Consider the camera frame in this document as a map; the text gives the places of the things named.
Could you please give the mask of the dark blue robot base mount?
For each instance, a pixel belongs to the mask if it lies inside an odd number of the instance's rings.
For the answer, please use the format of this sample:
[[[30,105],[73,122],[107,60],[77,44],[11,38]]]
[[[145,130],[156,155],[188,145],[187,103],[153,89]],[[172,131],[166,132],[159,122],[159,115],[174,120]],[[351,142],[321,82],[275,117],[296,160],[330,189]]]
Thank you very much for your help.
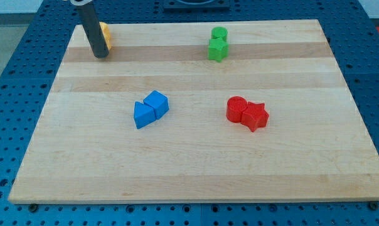
[[[229,9],[230,0],[163,0],[163,11]]]

